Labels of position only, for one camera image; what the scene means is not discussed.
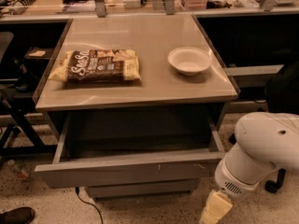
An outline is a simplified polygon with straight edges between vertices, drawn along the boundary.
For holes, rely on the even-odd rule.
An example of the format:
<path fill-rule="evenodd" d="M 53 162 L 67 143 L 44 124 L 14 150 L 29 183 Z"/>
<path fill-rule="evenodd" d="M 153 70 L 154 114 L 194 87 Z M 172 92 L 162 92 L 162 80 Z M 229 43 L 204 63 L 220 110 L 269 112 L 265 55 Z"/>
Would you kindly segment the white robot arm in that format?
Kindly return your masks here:
<path fill-rule="evenodd" d="M 235 125 L 235 144 L 215 171 L 218 185 L 206 200 L 199 224 L 218 224 L 232 209 L 232 200 L 249 195 L 266 176 L 265 189 L 282 187 L 286 171 L 299 171 L 299 116 L 287 113 L 253 112 Z"/>

